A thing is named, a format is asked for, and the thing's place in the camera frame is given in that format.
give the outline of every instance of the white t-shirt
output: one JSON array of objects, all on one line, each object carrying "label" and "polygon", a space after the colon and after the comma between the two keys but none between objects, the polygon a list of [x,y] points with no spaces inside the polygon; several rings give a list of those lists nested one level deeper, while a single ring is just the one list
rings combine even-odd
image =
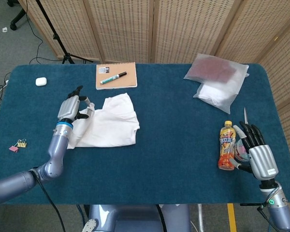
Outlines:
[{"label": "white t-shirt", "polygon": [[135,144],[136,131],[140,125],[127,93],[105,99],[101,110],[94,110],[92,104],[80,113],[86,114],[88,110],[93,111],[90,118],[73,122],[68,149]]}]

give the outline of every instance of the plastic bottle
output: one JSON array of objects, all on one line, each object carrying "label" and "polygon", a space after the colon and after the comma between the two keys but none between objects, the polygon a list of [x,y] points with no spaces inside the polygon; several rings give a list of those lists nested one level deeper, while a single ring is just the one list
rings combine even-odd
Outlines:
[{"label": "plastic bottle", "polygon": [[220,130],[220,158],[218,168],[223,170],[234,170],[230,158],[234,158],[234,145],[236,132],[232,127],[231,121],[225,121],[223,128]]}]

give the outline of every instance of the white packet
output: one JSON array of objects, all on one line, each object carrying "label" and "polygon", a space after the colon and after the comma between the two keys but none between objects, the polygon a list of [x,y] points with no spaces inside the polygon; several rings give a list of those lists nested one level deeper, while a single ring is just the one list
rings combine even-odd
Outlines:
[{"label": "white packet", "polygon": [[194,98],[199,98],[227,114],[230,114],[230,107],[235,100],[237,94],[225,90],[217,89],[212,86],[201,84],[197,93],[193,95]]}]

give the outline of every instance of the chair wheel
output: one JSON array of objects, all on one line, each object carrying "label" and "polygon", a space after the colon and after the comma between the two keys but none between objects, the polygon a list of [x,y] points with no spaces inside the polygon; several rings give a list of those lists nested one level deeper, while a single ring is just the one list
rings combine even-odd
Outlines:
[{"label": "chair wheel", "polygon": [[10,25],[10,29],[11,29],[11,30],[16,30],[16,29],[17,29],[17,26],[16,26],[15,24],[11,24],[11,25]]},{"label": "chair wheel", "polygon": [[14,6],[14,3],[12,3],[12,2],[7,2],[7,4],[10,6],[10,7],[13,7]]}]

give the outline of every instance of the pink binder clip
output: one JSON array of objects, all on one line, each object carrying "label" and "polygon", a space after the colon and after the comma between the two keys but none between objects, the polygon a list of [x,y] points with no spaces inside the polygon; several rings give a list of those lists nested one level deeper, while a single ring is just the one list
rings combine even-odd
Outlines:
[{"label": "pink binder clip", "polygon": [[9,148],[10,151],[13,151],[13,152],[17,152],[18,151],[18,147],[17,147],[17,143],[14,145],[14,146],[11,146]]}]

